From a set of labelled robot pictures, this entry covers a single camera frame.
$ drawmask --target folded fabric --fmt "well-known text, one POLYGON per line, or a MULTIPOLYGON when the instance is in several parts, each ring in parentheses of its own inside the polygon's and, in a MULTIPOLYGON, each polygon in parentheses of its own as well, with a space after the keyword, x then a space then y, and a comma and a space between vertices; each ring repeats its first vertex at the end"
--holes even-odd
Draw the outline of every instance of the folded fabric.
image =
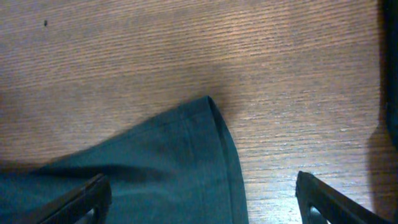
POLYGON ((248 223, 238 153, 208 96, 30 174, 1 174, 0 223, 99 173, 111 182, 106 223, 248 223))

